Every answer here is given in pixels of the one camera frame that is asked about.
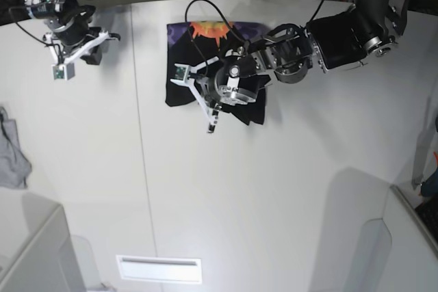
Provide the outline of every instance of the white tabletop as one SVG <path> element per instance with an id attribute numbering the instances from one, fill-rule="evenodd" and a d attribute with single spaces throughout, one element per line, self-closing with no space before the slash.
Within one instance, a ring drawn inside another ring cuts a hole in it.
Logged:
<path id="1" fill-rule="evenodd" d="M 296 85 L 275 81 L 263 126 L 221 114 L 208 135 L 197 104 L 164 103 L 166 25 L 183 21 L 188 2 L 104 13 L 123 41 L 101 66 L 78 64 L 68 83 L 52 81 L 46 49 L 0 28 L 13 40 L 0 45 L 0 104 L 34 166 L 29 188 L 66 207 L 72 234 L 121 291 L 160 286 L 121 281 L 116 254 L 203 260 L 203 285 L 165 292 L 342 289 L 360 227 L 383 216 L 389 183 L 410 183 L 418 141 L 432 144 L 419 136 L 430 135 L 438 101 L 438 19 L 409 13 L 391 55 L 348 72 L 314 68 Z M 231 21 L 271 27 L 304 25 L 318 5 L 214 2 Z M 320 16 L 346 6 L 327 2 Z M 197 3 L 189 19 L 218 15 Z"/>

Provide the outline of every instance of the white vent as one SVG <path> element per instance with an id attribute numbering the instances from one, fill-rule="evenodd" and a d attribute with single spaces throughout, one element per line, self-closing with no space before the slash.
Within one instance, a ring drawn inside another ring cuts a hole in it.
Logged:
<path id="1" fill-rule="evenodd" d="M 202 284 L 200 259 L 116 256 L 123 280 Z"/>

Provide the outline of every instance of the gray cloth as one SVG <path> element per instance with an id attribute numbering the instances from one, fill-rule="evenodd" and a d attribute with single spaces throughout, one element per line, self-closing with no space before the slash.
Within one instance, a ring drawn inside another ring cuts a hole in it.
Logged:
<path id="1" fill-rule="evenodd" d="M 15 120 L 0 107 L 0 186 L 24 189 L 30 172 L 30 163 L 20 151 Z"/>

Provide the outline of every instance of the white table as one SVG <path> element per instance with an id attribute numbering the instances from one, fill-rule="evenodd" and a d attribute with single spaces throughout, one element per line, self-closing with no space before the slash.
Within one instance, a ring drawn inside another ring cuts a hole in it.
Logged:
<path id="1" fill-rule="evenodd" d="M 65 206 L 70 231 L 90 242 L 102 279 L 121 291 L 342 289 L 361 225 L 383 216 L 389 183 L 410 183 L 424 117 L 426 126 L 434 120 L 438 19 L 410 13 L 391 55 L 274 83 L 265 125 L 222 114 L 207 135 L 198 105 L 164 103 L 166 25 L 183 21 L 188 2 L 104 13 L 123 41 L 101 66 L 77 65 L 68 83 L 52 81 L 46 49 L 0 29 L 14 39 L 0 45 L 0 104 L 34 165 L 30 189 Z M 318 5 L 214 2 L 232 21 L 273 27 L 304 25 Z M 346 6 L 327 2 L 320 16 Z M 189 15 L 218 19 L 200 3 Z M 24 26 L 44 32 L 41 22 Z M 121 281 L 116 254 L 202 258 L 203 285 Z"/>

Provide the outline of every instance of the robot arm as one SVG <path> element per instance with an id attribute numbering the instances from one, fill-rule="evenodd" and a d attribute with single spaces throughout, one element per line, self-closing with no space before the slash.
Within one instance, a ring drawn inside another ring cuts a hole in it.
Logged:
<path id="1" fill-rule="evenodd" d="M 190 86 L 191 79 L 201 87 L 196 99 L 204 99 L 201 108 L 209 120 L 210 133 L 218 121 L 222 104 L 245 105 L 257 99 L 257 75 L 273 71 L 283 83 L 298 83 L 312 67 L 312 57 L 324 72 L 331 69 L 364 65 L 366 57 L 384 56 L 396 45 L 407 24 L 409 0 L 355 0 L 338 15 L 309 21 L 306 27 L 281 25 L 265 36 L 249 40 L 229 51 L 223 66 L 213 75 L 196 73 L 182 78 L 177 73 L 172 82 Z"/>
<path id="2" fill-rule="evenodd" d="M 74 63 L 79 58 L 87 64 L 99 65 L 102 59 L 99 45 L 106 40 L 120 40 L 118 34 L 89 27 L 94 6 L 80 6 L 77 0 L 26 0 L 25 5 L 31 18 L 44 20 L 51 30 L 44 39 L 51 45 L 54 79 L 73 78 Z"/>

